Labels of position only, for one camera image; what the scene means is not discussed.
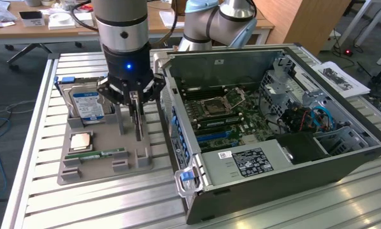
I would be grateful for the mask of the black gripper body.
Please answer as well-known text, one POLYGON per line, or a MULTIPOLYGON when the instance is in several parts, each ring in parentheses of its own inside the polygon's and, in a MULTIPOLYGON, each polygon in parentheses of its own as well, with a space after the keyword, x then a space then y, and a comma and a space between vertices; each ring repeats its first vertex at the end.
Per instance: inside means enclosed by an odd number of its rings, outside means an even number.
POLYGON ((128 83, 149 83, 152 79, 149 48, 149 44, 145 44, 132 52, 117 52, 102 45, 108 75, 128 83))

